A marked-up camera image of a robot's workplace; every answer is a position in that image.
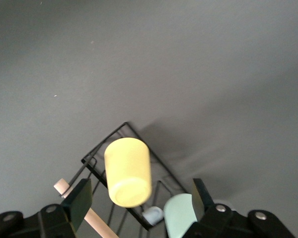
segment yellow cup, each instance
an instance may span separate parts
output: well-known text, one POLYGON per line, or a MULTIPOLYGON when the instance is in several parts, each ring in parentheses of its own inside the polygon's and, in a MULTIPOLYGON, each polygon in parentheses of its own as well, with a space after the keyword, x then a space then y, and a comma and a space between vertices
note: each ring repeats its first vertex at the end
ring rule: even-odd
POLYGON ((105 150, 105 169, 110 199, 121 207, 136 207, 152 192, 149 149, 135 138, 121 138, 105 150))

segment metal wire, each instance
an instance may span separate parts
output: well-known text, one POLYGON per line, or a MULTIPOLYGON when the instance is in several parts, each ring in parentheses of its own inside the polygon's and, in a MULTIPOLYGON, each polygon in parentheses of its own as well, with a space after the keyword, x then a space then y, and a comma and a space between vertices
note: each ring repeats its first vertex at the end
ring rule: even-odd
POLYGON ((107 225, 108 225, 108 226, 110 225, 111 219, 112 219, 112 217, 113 217, 114 208, 115 208, 115 203, 113 203, 113 204, 111 205, 110 214, 109 214, 109 218, 108 218, 108 222, 107 222, 107 225))
POLYGON ((138 238, 142 238, 142 237, 143 237, 143 227, 142 225, 140 225, 138 238))
POLYGON ((69 187, 65 190, 65 192, 63 192, 62 194, 60 194, 60 196, 62 197, 65 193, 67 193, 67 191, 70 189, 70 187, 74 184, 74 182, 76 181, 76 179, 80 176, 80 174, 83 172, 83 170, 86 168, 86 166, 89 164, 89 162, 92 160, 92 158, 94 158, 95 154, 98 152, 100 146, 96 146, 91 152, 89 152, 85 158, 86 159, 85 163, 82 165, 82 167, 79 169, 79 171, 74 175, 74 177, 71 179, 71 181, 69 182, 69 187))
POLYGON ((117 134, 119 134, 120 138, 124 138, 124 136, 118 131, 117 134))
POLYGON ((100 183, 100 180, 97 181, 97 184, 95 185, 95 188, 93 189, 93 192, 92 192, 93 195, 94 195, 94 193, 96 192, 96 189, 97 189, 99 183, 100 183))
POLYGON ((121 231, 121 229, 122 229, 122 227, 123 227, 123 224, 124 224, 124 222, 125 222, 125 220, 126 220, 127 214, 128 214, 128 211, 126 210, 125 213, 124 213, 123 219, 122 219, 121 222, 120 222, 120 225, 119 225, 119 228, 118 228, 118 230, 117 230, 117 233, 116 233, 118 236, 119 236, 120 231, 121 231))
POLYGON ((164 188, 170 193, 170 197, 174 196, 173 193, 170 191, 170 189, 162 181, 158 180, 157 186, 155 187, 155 191, 154 191, 154 195, 153 195, 152 206, 155 206, 155 204, 156 204, 160 184, 162 184, 162 186, 164 186, 164 188))
MULTIPOLYGON (((95 164, 93 165, 93 170, 94 170, 97 164, 97 160, 95 159, 95 157, 93 157, 93 159, 95 160, 95 164)), ((89 172, 89 175, 87 178, 89 179, 91 175, 92 175, 92 172, 89 172)))

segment wooden stick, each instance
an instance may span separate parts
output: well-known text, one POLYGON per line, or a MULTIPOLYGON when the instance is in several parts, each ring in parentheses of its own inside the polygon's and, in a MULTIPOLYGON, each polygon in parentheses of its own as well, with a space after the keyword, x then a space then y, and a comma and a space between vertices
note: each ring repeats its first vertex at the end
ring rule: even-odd
MULTIPOLYGON (((68 189, 69 184, 62 178, 55 185, 54 188, 60 193, 64 193, 68 189)), ((73 190, 70 188, 62 197, 66 198, 73 190)), ((107 226, 107 224, 90 208, 85 215, 85 221, 103 238, 118 238, 118 236, 107 226)))

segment bolt head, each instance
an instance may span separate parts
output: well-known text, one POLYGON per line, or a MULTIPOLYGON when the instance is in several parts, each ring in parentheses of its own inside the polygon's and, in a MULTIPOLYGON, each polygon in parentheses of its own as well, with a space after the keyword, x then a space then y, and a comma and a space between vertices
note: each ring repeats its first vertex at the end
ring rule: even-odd
POLYGON ((52 206, 49 206, 45 211, 47 213, 51 213, 51 212, 54 212, 55 210, 56 210, 56 206, 52 205, 52 206))
POLYGON ((217 205, 217 206, 216 206, 216 209, 217 209, 219 212, 225 212, 225 211, 226 211, 226 208, 225 208, 223 205, 217 205))
POLYGON ((267 219, 267 216, 262 212, 256 212, 255 217, 257 217, 259 220, 266 220, 267 219))
POLYGON ((15 214, 14 214, 14 213, 10 213, 10 214, 6 215, 6 216, 3 218, 3 221, 4 221, 4 222, 8 222, 8 221, 12 220, 14 217, 15 217, 15 214))

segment black wire rack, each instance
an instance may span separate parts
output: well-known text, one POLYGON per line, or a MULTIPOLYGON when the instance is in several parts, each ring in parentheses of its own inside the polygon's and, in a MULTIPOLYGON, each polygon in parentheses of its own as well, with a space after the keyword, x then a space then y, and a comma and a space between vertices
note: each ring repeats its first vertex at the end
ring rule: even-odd
POLYGON ((156 234, 164 234, 165 226, 164 221, 160 221, 158 224, 152 226, 146 219, 142 216, 142 212, 146 209, 157 206, 163 209, 165 203, 172 196, 187 193, 185 187, 176 178, 176 176, 171 172, 171 170, 165 165, 162 159, 149 147, 149 145, 140 137, 136 130, 131 126, 129 122, 121 124, 117 129, 106 136, 98 145, 96 145, 89 153, 87 153, 81 162, 83 166, 78 170, 75 176, 69 182, 72 186, 79 177, 86 174, 88 178, 91 178, 94 182, 93 185, 93 204, 96 203, 100 212, 104 213, 105 208, 108 209, 104 213, 103 217, 100 217, 107 223, 107 225, 120 237, 124 237, 121 232, 124 227, 127 227, 128 234, 126 237, 131 237, 131 230, 137 230, 137 236, 139 238, 146 237, 150 238, 151 231, 155 229, 163 229, 163 231, 156 231, 156 234), (143 141, 149 148, 150 154, 150 165, 151 165, 151 178, 152 178, 152 194, 147 202, 135 207, 135 208, 121 208, 114 204, 106 193, 107 181, 106 181, 106 170, 104 164, 104 151, 107 146, 120 138, 132 137, 143 141), (128 216, 132 215, 133 221, 126 223, 128 216))

